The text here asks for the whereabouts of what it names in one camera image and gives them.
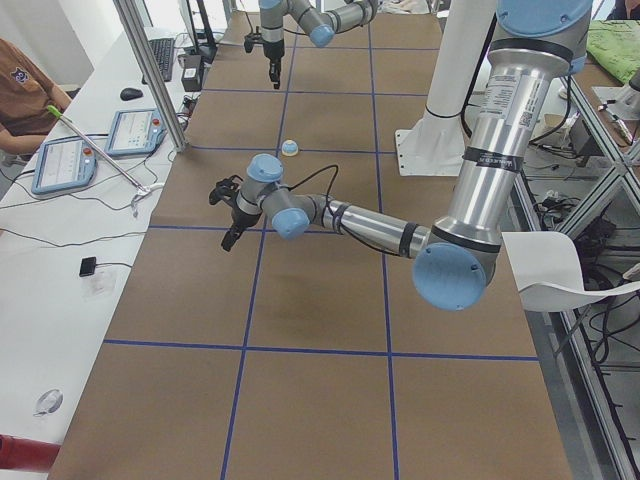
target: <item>keyboard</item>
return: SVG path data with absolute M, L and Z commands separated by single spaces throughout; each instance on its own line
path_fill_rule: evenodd
M 171 81 L 173 73 L 173 48 L 175 46 L 174 38 L 156 38 L 149 40 L 149 46 L 153 55 L 156 57 L 156 62 L 160 68 L 162 79 L 165 82 Z

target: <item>red object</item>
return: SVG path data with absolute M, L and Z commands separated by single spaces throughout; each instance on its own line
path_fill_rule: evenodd
M 46 473 L 59 451 L 53 443 L 0 435 L 0 469 Z

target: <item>green object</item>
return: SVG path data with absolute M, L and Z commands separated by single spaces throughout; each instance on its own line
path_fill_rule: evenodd
M 48 105 L 47 110 L 49 110 L 49 113 L 51 113 L 56 118 L 60 118 L 62 116 L 62 113 L 60 113 L 60 110 L 58 110 L 53 105 Z
M 640 68 L 640 22 L 592 21 L 587 51 L 602 68 L 626 84 Z

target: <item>white table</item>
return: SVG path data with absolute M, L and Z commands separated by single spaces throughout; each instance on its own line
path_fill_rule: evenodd
M 173 36 L 157 29 L 149 38 Z M 173 79 L 167 83 L 176 111 L 185 94 L 181 69 L 174 64 Z M 144 96 L 120 100 L 124 87 L 137 87 Z M 148 86 L 141 85 L 141 73 L 126 36 L 113 45 L 66 112 L 85 133 L 107 133 L 118 110 L 154 107 Z M 58 124 L 49 139 L 72 135 Z M 147 160 L 160 182 L 169 173 L 173 145 L 169 135 Z M 120 160 L 124 168 L 142 158 Z M 33 158 L 25 169 L 33 168 Z M 105 161 L 98 161 L 92 182 L 116 174 Z M 131 174 L 144 185 L 154 176 L 144 166 Z M 19 182 L 27 189 L 32 175 Z M 97 201 L 69 196 L 39 201 L 27 206 L 4 208 L 32 201 L 13 185 L 0 202 L 0 227 L 57 244 L 81 243 L 102 236 L 145 232 L 160 191 L 138 204 L 138 217 L 130 208 L 111 211 Z M 115 207 L 131 202 L 135 188 L 122 176 L 78 192 L 78 197 L 97 197 Z M 45 442 L 61 443 L 69 427 L 82 390 L 91 371 L 106 329 L 129 275 L 121 265 L 96 269 L 90 277 L 79 277 L 83 257 L 96 256 L 98 263 L 131 265 L 143 235 L 90 243 L 80 247 L 53 248 L 40 242 L 0 234 L 0 433 Z M 55 413 L 35 417 L 37 399 L 58 389 L 63 403 Z M 44 474 L 0 470 L 0 479 L 46 478 Z

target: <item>black mouse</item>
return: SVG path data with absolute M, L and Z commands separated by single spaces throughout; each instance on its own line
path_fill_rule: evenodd
M 142 96 L 142 90 L 137 88 L 127 87 L 123 88 L 120 92 L 120 99 L 125 102 L 128 100 L 133 100 L 134 98 L 140 98 Z

